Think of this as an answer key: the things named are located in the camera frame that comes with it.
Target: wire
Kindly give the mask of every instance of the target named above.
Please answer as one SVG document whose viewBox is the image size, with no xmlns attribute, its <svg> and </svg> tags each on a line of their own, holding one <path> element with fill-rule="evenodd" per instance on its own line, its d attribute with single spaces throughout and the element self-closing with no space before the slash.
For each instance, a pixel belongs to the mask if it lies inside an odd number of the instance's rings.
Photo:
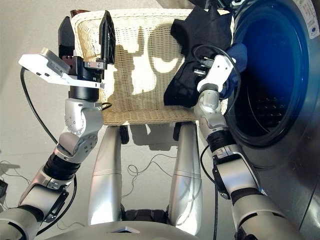
<svg viewBox="0 0 320 240">
<path fill-rule="evenodd" d="M 26 68 L 21 67 L 21 71 L 20 71 L 20 80 L 21 80 L 21 85 L 26 97 L 26 100 L 33 112 L 33 114 L 35 115 L 36 119 L 39 121 L 39 123 L 41 124 L 41 126 L 43 127 L 43 129 L 45 130 L 45 132 L 49 135 L 49 137 L 52 139 L 52 141 L 54 141 L 55 144 L 58 143 L 58 141 L 55 139 L 55 137 L 51 134 L 51 132 L 49 131 L 49 129 L 46 127 L 46 125 L 44 124 L 44 122 L 41 120 L 40 116 L 38 115 L 34 105 L 32 104 L 32 101 L 30 99 L 29 93 L 28 93 L 28 89 L 26 86 L 26 82 L 25 82 L 25 71 Z"/>
<path fill-rule="evenodd" d="M 145 172 L 145 171 L 150 167 L 151 164 L 157 165 L 166 175 L 168 175 L 169 177 L 172 177 L 172 175 L 170 175 L 169 173 L 167 173 L 157 162 L 153 161 L 157 156 L 165 156 L 165 157 L 168 157 L 168 158 L 171 158 L 171 159 L 175 159 L 175 158 L 176 158 L 175 156 L 168 156 L 168 155 L 159 153 L 159 154 L 157 154 L 157 155 L 154 155 L 154 156 L 151 158 L 149 164 L 148 164 L 143 170 L 141 170 L 141 171 L 139 171 L 138 168 L 137 168 L 135 165 L 133 165 L 133 164 L 128 165 L 128 167 L 127 167 L 127 172 L 129 173 L 130 176 L 133 176 L 132 181 L 131 181 L 131 186 L 132 186 L 132 188 L 131 188 L 131 190 L 130 190 L 129 193 L 121 196 L 122 199 L 125 198 L 125 197 L 127 197 L 127 196 L 129 196 L 129 195 L 134 191 L 134 188 L 135 188 L 134 182 L 135 182 L 135 180 L 137 180 L 137 177 L 138 177 L 140 174 L 142 174 L 143 172 Z"/>
<path fill-rule="evenodd" d="M 235 105 L 235 103 L 236 103 L 236 101 L 238 99 L 239 93 L 240 93 L 240 87 L 241 87 L 241 74 L 240 74 L 240 71 L 239 71 L 237 65 L 235 64 L 234 60 L 231 58 L 231 56 L 226 51 L 222 50 L 218 46 L 211 45 L 211 44 L 202 44 L 202 45 L 199 45 L 199 46 L 197 46 L 196 48 L 193 49 L 193 56 L 199 63 L 201 63 L 202 60 L 197 56 L 196 53 L 201 48 L 208 48 L 208 49 L 214 50 L 215 52 L 223 54 L 231 62 L 232 66 L 234 68 L 234 71 L 235 71 L 235 74 L 236 74 L 236 77 L 237 77 L 237 80 L 238 80 L 238 85 L 237 85 L 235 97 L 234 97 L 230 107 L 228 108 L 228 110 L 225 113 L 225 114 L 228 114 L 230 112 L 230 110 L 234 107 L 234 105 Z"/>
<path fill-rule="evenodd" d="M 213 240 L 217 239 L 218 233 L 218 188 L 214 186 L 214 222 L 213 222 Z"/>
<path fill-rule="evenodd" d="M 0 170 L 3 172 L 4 175 L 7 175 L 7 176 L 10 176 L 10 177 L 20 177 L 20 178 L 23 178 L 24 180 L 26 180 L 26 182 L 28 183 L 28 185 L 31 183 L 31 181 L 22 176 L 15 168 L 13 168 L 13 170 L 16 172 L 16 175 L 11 175 L 11 174 L 8 174 L 6 173 L 6 171 L 2 168 L 2 164 L 4 163 L 8 163 L 9 165 L 13 165 L 11 162 L 7 161 L 7 160 L 2 160 L 0 161 Z"/>
<path fill-rule="evenodd" d="M 41 126 L 43 127 L 43 129 L 45 130 L 45 132 L 49 135 L 49 137 L 52 139 L 52 141 L 55 143 L 55 144 L 58 144 L 58 141 L 56 140 L 56 138 L 51 134 L 51 132 L 49 131 L 49 129 L 46 127 L 46 125 L 44 124 L 44 122 L 41 120 L 40 116 L 38 115 L 34 105 L 32 104 L 32 101 L 31 101 L 31 98 L 29 96 L 29 93 L 28 93 L 28 89 L 27 89 L 27 86 L 26 86 L 26 82 L 25 82 L 25 71 L 26 71 L 26 68 L 22 67 L 21 68 L 21 71 L 20 71 L 20 80 L 21 80 L 21 85 L 22 85 L 22 88 L 23 88 L 23 91 L 24 91 L 24 94 L 25 94 L 25 97 L 26 97 L 26 100 L 27 102 L 29 103 L 29 106 L 32 110 L 32 112 L 34 113 L 36 119 L 39 121 L 39 123 L 41 124 Z M 44 227 L 43 229 L 41 229 L 40 231 L 37 232 L 37 236 L 42 234 L 43 232 L 45 232 L 46 230 L 48 230 L 49 228 L 51 228 L 55 223 L 57 223 L 65 214 L 66 212 L 69 210 L 69 208 L 71 207 L 72 203 L 74 202 L 74 199 L 76 197 L 76 193 L 77 193 L 77 177 L 76 175 L 74 175 L 74 178 L 73 178 L 73 194 L 72 194 L 72 197 L 70 199 L 70 202 L 68 203 L 68 205 L 66 206 L 66 208 L 64 209 L 64 211 L 53 221 L 51 222 L 49 225 L 47 225 L 46 227 Z"/>
<path fill-rule="evenodd" d="M 202 170 L 204 171 L 205 175 L 210 179 L 211 182 L 213 182 L 214 184 L 216 184 L 215 180 L 209 175 L 209 173 L 207 172 L 206 168 L 205 168 L 205 165 L 204 165 L 204 162 L 203 162 L 203 157 L 204 157 L 204 154 L 206 152 L 206 150 L 209 148 L 209 145 L 206 146 L 204 148 L 204 150 L 202 151 L 201 155 L 200 155 L 200 164 L 201 164 L 201 167 L 202 167 Z"/>
<path fill-rule="evenodd" d="M 202 151 L 200 155 L 200 164 L 202 167 L 202 170 L 204 171 L 205 175 L 210 179 L 211 182 L 214 183 L 214 221 L 213 221 L 213 240 L 217 239 L 217 232 L 218 232 L 218 188 L 216 185 L 215 180 L 208 174 L 204 162 L 203 162 L 203 156 L 206 152 L 206 150 L 209 148 L 209 145 L 207 145 L 204 150 Z"/>
<path fill-rule="evenodd" d="M 110 103 L 110 102 L 108 102 L 108 101 L 107 101 L 107 102 L 103 102 L 102 105 L 107 105 L 107 106 L 105 106 L 105 107 L 102 108 L 102 111 L 104 111 L 104 110 L 112 107 L 112 103 Z"/>
<path fill-rule="evenodd" d="M 85 225 L 84 225 L 83 223 L 78 222 L 78 221 L 76 221 L 76 222 L 74 222 L 74 223 L 72 223 L 72 224 L 70 224 L 70 225 L 66 225 L 66 224 L 64 223 L 64 221 L 62 221 L 62 220 L 60 220 L 60 222 L 65 226 L 65 228 L 60 227 L 60 226 L 59 226 L 59 222 L 56 223 L 56 226 L 57 226 L 58 229 L 60 229 L 60 230 L 62 230 L 62 231 L 67 230 L 68 228 L 71 228 L 71 227 L 72 227 L 73 225 L 75 225 L 75 224 L 79 224 L 79 225 L 81 225 L 82 227 L 85 227 Z"/>
<path fill-rule="evenodd" d="M 74 178 L 73 178 L 73 194 L 72 194 L 72 197 L 70 199 L 70 202 L 68 203 L 66 208 L 63 210 L 63 212 L 53 222 L 51 222 L 48 226 L 42 228 L 40 231 L 37 232 L 37 234 L 36 234 L 37 236 L 42 234 L 43 232 L 45 232 L 49 228 L 51 228 L 53 225 L 55 225 L 66 214 L 66 212 L 69 210 L 69 208 L 71 207 L 72 203 L 74 202 L 74 199 L 76 197 L 76 193 L 77 193 L 77 177 L 76 177 L 76 175 L 74 175 Z"/>
</svg>

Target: label sticker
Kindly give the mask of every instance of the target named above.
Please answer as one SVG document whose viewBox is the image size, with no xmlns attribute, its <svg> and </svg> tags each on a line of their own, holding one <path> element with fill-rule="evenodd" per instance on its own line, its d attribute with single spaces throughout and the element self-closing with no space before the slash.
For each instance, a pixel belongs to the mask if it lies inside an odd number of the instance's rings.
<svg viewBox="0 0 320 240">
<path fill-rule="evenodd" d="M 311 0 L 293 0 L 303 15 L 310 39 L 320 35 L 315 7 Z"/>
</svg>

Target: black cable on floor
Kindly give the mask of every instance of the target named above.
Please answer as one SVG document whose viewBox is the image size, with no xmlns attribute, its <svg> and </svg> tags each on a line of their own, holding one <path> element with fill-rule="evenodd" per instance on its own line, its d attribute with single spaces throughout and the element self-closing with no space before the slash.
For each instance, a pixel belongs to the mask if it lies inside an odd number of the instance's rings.
<svg viewBox="0 0 320 240">
<path fill-rule="evenodd" d="M 217 240 L 218 232 L 218 188 L 214 186 L 214 222 L 213 222 L 213 240 Z"/>
<path fill-rule="evenodd" d="M 211 182 L 214 183 L 214 221 L 213 221 L 213 240 L 217 239 L 217 232 L 218 232 L 218 188 L 216 186 L 215 180 L 208 174 L 204 162 L 203 157 L 206 152 L 206 150 L 209 148 L 209 145 L 204 148 L 200 155 L 200 164 L 202 167 L 202 170 L 204 171 L 205 175 L 210 179 Z"/>
</svg>

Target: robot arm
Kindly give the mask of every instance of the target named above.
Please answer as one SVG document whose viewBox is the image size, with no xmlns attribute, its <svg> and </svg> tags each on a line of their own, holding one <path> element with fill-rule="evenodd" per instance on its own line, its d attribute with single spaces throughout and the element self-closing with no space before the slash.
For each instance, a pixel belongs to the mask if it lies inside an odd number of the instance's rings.
<svg viewBox="0 0 320 240">
<path fill-rule="evenodd" d="M 200 96 L 194 112 L 200 132 L 212 152 L 215 187 L 222 197 L 232 201 L 235 239 L 300 240 L 299 232 L 282 211 L 260 192 L 254 168 L 236 144 L 221 114 L 220 86 L 227 80 L 232 67 L 226 57 L 215 57 L 206 78 L 199 82 Z"/>
<path fill-rule="evenodd" d="M 42 222 L 55 220 L 75 173 L 97 143 L 103 125 L 101 110 L 97 100 L 66 100 L 66 124 L 53 154 L 23 193 L 19 206 L 0 214 L 1 240 L 31 240 Z"/>
<path fill-rule="evenodd" d="M 61 26 L 70 30 L 70 19 L 66 17 Z M 102 54 L 96 62 L 83 61 L 68 55 L 70 52 L 60 52 L 60 59 L 47 48 L 24 54 L 19 60 L 47 82 L 70 86 L 70 91 L 65 101 L 65 127 L 52 155 L 23 193 L 18 207 L 0 213 L 0 240 L 32 240 L 42 222 L 54 221 L 69 195 L 67 189 L 75 173 L 97 144 L 103 125 L 99 88 L 104 87 L 104 69 L 114 63 L 115 39 L 110 37 L 114 36 L 110 34 L 114 27 L 108 11 L 100 31 Z"/>
</svg>

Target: black cloth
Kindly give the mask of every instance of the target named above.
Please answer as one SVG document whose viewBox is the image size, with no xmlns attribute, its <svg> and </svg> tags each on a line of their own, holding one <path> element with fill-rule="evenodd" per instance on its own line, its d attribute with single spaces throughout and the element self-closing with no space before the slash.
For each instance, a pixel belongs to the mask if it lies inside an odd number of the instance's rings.
<svg viewBox="0 0 320 240">
<path fill-rule="evenodd" d="M 199 97 L 197 84 L 201 78 L 193 71 L 200 64 L 194 58 L 192 51 L 202 44 L 215 45 L 223 50 L 228 49 L 232 40 L 231 19 L 231 14 L 220 15 L 213 7 L 205 11 L 196 6 L 185 20 L 174 20 L 171 35 L 182 46 L 181 53 L 185 56 L 185 61 L 164 93 L 165 105 L 190 108 L 197 103 Z M 197 55 L 213 58 L 216 54 L 202 47 L 197 51 Z"/>
</svg>

